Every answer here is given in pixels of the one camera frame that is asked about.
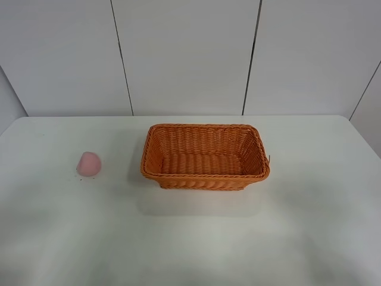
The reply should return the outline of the orange woven wicker basket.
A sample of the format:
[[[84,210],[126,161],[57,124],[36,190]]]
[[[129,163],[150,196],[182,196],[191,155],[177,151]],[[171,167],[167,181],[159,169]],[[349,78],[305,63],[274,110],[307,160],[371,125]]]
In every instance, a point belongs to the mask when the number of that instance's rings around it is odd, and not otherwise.
[[[251,125],[157,124],[149,128],[140,171],[164,189],[239,191],[270,174]]]

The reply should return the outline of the pink peach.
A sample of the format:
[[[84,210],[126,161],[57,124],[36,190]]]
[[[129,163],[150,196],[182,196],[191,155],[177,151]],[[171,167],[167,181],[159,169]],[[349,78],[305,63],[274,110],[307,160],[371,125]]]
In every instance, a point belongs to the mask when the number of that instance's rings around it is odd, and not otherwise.
[[[101,171],[101,159],[96,153],[84,152],[77,164],[76,170],[81,176],[95,176]]]

